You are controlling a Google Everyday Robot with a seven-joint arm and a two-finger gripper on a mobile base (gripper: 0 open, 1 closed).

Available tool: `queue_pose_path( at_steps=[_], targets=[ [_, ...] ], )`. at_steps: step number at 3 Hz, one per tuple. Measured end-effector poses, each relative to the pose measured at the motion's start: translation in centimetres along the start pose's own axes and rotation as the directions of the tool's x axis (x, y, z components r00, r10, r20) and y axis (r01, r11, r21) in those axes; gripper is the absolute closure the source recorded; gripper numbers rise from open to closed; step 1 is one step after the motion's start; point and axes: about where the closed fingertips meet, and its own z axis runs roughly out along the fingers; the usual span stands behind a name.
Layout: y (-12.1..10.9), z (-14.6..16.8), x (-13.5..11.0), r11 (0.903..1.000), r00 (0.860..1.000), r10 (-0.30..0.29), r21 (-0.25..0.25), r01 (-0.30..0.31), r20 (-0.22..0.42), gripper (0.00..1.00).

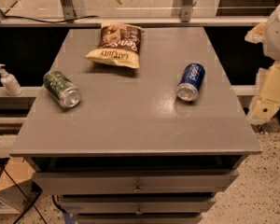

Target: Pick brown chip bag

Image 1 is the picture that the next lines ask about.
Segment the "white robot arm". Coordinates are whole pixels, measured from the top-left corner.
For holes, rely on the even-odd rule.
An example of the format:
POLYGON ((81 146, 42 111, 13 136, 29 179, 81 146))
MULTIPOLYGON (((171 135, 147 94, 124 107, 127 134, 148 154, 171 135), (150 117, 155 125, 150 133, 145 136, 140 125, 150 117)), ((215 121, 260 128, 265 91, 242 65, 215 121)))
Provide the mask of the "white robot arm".
POLYGON ((247 33, 245 40, 261 42, 264 55, 274 60, 268 69, 259 69, 255 95, 248 108, 249 122, 262 125, 280 109, 280 4, 266 22, 259 23, 247 33))

